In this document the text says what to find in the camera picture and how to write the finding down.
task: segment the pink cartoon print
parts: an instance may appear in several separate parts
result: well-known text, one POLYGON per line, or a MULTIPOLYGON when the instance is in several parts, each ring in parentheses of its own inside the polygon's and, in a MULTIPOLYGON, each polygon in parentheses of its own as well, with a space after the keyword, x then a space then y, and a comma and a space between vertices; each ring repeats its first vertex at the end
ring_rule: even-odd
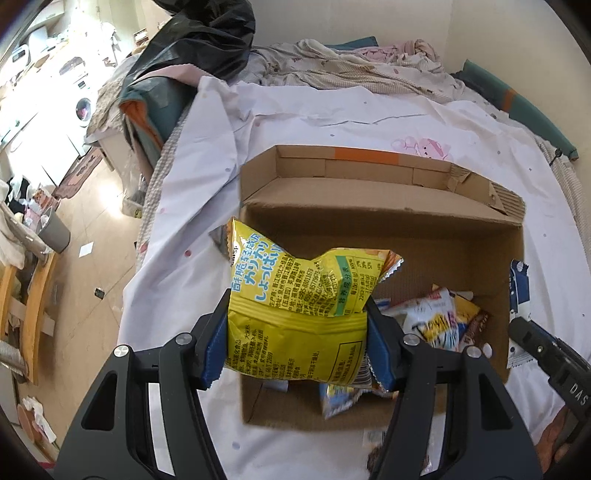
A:
POLYGON ((436 160, 450 161, 452 159, 449 154, 451 147, 449 145, 441 146, 439 142, 431 138, 422 138, 418 141, 414 137, 398 139, 392 142, 392 147, 400 153, 435 158, 436 160))

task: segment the washing machine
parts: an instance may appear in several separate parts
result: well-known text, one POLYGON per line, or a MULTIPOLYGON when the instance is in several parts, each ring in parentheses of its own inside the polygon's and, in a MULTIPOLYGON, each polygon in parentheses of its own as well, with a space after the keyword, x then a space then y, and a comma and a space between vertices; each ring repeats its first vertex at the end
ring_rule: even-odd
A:
POLYGON ((72 145, 82 157, 90 150, 90 145, 85 144, 84 138, 95 111, 98 93, 81 57, 74 57, 64 64, 60 69, 60 80, 64 96, 64 128, 72 145))

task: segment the crumpled blanket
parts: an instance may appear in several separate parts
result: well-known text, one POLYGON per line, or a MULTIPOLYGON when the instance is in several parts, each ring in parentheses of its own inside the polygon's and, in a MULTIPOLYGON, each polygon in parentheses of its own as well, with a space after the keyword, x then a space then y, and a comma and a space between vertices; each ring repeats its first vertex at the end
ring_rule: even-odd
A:
POLYGON ((395 63, 408 56, 424 54, 429 60, 435 63, 441 63, 441 58, 435 52, 434 48, 420 38, 418 40, 407 40, 390 47, 362 47, 356 48, 351 53, 365 57, 370 61, 381 61, 384 63, 395 63))
POLYGON ((237 79, 264 86, 309 85, 319 90, 361 85, 373 93, 418 93, 437 103, 458 100, 464 83, 445 73, 440 61, 414 49, 413 55, 391 52, 389 62, 384 63, 369 60, 367 53, 334 51, 316 40, 255 47, 237 79))

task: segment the white paper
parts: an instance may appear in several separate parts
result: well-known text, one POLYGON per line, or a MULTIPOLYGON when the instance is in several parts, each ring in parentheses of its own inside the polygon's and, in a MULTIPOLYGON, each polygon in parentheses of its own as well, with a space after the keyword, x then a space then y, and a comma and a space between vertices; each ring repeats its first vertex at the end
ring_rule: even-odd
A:
POLYGON ((49 443, 55 442, 57 437, 56 434, 53 433, 51 427, 49 426, 49 422, 43 416, 43 405, 41 405, 41 403, 39 403, 39 401, 35 397, 24 397, 22 399, 22 405, 28 411, 32 410, 34 412, 35 423, 39 428, 41 428, 41 430, 43 430, 43 433, 47 437, 47 440, 49 440, 49 443))
POLYGON ((78 258, 85 257, 86 255, 91 253, 92 252, 92 245, 94 245, 94 242, 90 242, 89 244, 82 245, 80 247, 80 255, 78 255, 78 258))

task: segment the white bedsheet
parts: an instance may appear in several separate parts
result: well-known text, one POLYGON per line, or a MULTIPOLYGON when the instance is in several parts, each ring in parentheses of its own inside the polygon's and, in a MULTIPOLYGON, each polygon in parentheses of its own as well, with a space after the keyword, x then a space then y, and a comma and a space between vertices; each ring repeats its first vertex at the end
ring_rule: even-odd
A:
MULTIPOLYGON (((398 140, 408 137, 448 146, 449 160, 525 200, 533 318, 589 358, 591 276, 583 247, 556 179, 523 130, 496 122, 466 101, 443 106, 421 96, 374 95, 362 87, 228 87, 211 77, 200 82, 164 180, 144 264, 124 291, 120 343, 135 350, 160 346, 213 310, 229 284, 229 266, 207 233, 238 212, 236 175, 244 162, 275 144, 399 151, 398 140)), ((507 389, 537 441, 560 409, 559 397, 534 363, 513 369, 507 389)), ((320 472, 325 479, 367 478, 362 432, 245 426, 231 371, 200 399, 230 478, 288 480, 318 478, 320 472)), ((154 428, 159 465, 169 471, 164 436, 154 428)))

